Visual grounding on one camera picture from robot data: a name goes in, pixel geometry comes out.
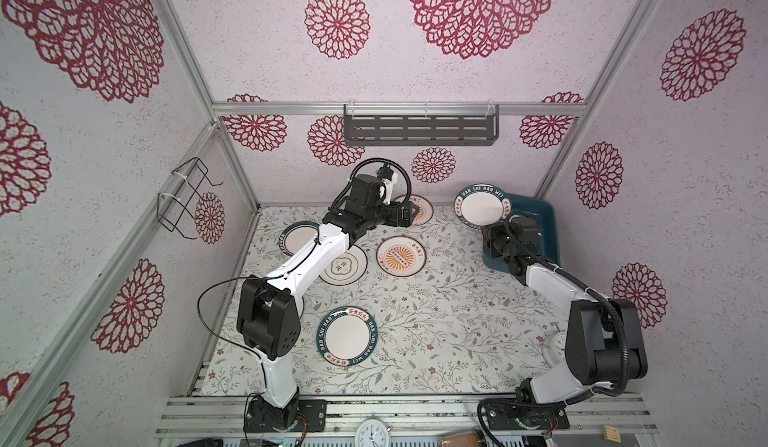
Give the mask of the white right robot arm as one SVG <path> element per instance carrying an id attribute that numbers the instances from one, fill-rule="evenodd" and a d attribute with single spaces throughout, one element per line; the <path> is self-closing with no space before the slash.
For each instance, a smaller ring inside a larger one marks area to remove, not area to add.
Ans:
<path id="1" fill-rule="evenodd" d="M 564 359 L 518 389 L 524 405 L 566 406 L 595 394 L 621 395 L 649 364 L 639 312 L 604 296 L 538 253 L 537 222 L 509 215 L 481 228 L 483 254 L 504 264 L 522 285 L 568 314 Z"/>

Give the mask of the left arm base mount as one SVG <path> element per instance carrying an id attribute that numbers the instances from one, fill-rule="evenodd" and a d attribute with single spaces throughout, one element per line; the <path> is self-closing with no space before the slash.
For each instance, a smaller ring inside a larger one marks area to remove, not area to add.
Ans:
<path id="1" fill-rule="evenodd" d="M 278 408 L 261 396 L 250 399 L 244 414 L 245 433 L 316 433 L 325 430 L 328 402 L 324 399 L 294 397 Z"/>

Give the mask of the orange sunburst plate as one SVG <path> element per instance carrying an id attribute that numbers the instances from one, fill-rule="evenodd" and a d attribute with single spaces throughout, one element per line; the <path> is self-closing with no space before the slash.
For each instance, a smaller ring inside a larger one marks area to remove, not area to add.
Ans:
<path id="1" fill-rule="evenodd" d="M 432 220 L 434 216 L 434 207 L 428 199 L 423 196 L 412 194 L 409 201 L 413 204 L 412 227 L 423 226 Z"/>
<path id="2" fill-rule="evenodd" d="M 399 278 L 419 273 L 427 263 L 424 246 L 416 239 L 395 236 L 384 240 L 376 250 L 376 261 L 387 274 Z"/>

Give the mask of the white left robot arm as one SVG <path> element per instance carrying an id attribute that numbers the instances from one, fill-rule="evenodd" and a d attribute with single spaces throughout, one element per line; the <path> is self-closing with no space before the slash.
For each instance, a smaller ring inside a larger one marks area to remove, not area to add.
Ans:
<path id="1" fill-rule="evenodd" d="M 291 351 L 299 340 L 303 297 L 315 280 L 358 240 L 380 225 L 409 227 L 409 197 L 392 201 L 394 187 L 412 185 L 399 166 L 383 161 L 373 175 L 354 172 L 316 228 L 316 233 L 285 263 L 264 277 L 242 284 L 236 329 L 262 363 L 263 401 L 285 409 L 298 397 Z"/>

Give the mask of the orange sunburst plate back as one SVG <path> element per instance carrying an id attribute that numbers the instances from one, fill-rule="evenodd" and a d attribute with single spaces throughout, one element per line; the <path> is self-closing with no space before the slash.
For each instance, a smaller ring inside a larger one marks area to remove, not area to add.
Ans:
<path id="1" fill-rule="evenodd" d="M 423 226 L 432 220 L 434 216 L 434 207 L 428 199 L 423 196 L 412 194 L 409 201 L 413 204 L 412 227 Z"/>

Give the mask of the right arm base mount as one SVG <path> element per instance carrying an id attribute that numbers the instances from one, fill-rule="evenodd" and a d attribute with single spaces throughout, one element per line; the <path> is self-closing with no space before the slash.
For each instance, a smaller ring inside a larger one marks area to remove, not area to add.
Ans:
<path id="1" fill-rule="evenodd" d="M 554 431 L 571 427 L 564 403 L 538 404 L 512 397 L 494 397 L 479 402 L 478 415 L 491 431 Z"/>

